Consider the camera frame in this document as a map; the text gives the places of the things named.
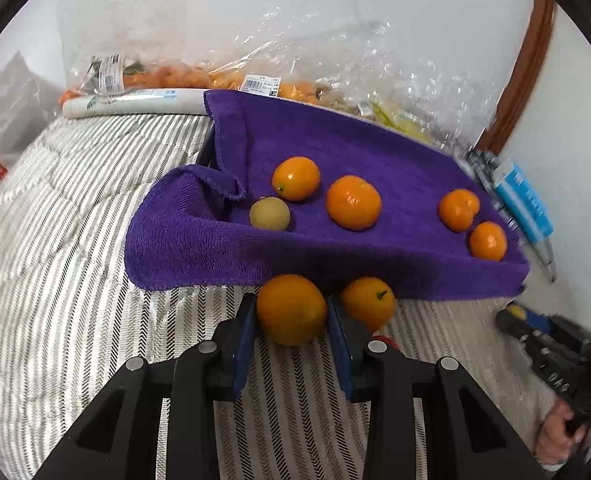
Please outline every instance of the human hand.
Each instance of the human hand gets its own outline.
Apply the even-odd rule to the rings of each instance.
[[[587,432],[584,426],[578,428],[573,437],[567,434],[565,424],[573,416],[571,407],[558,397],[544,419],[535,444],[535,456],[542,464],[566,462],[571,455],[572,447],[582,441]]]

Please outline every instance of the barcode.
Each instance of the barcode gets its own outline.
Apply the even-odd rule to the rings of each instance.
[[[251,88],[256,90],[262,86],[262,81],[253,81],[253,79],[247,79],[246,83],[244,84],[245,88]]]

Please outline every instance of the purple towel-covered box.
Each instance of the purple towel-covered box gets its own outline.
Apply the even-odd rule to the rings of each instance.
[[[207,92],[205,101],[219,170],[176,168],[144,198],[124,256],[136,285],[261,285],[294,273],[326,294],[360,276],[383,279],[399,298],[468,300],[520,292],[528,263],[512,232],[504,259],[490,262],[470,256],[469,233],[455,234],[440,222],[439,200],[466,188],[482,204],[474,227],[486,220],[504,225],[450,157],[376,124],[297,102],[226,90]],[[251,205],[275,194],[275,168],[295,155],[320,167],[319,191],[289,204],[289,232],[252,227]],[[367,231],[346,231],[326,213],[325,191],[345,174],[361,176],[382,197],[381,216]]]

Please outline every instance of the white plastic tube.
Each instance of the white plastic tube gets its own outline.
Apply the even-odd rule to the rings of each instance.
[[[82,96],[65,102],[62,113],[69,119],[128,114],[206,115],[204,92],[197,88],[162,88],[114,97]]]

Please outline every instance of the blue and white package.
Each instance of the blue and white package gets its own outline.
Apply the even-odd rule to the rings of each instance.
[[[509,158],[495,169],[493,186],[532,244],[553,233],[544,203],[513,160]]]

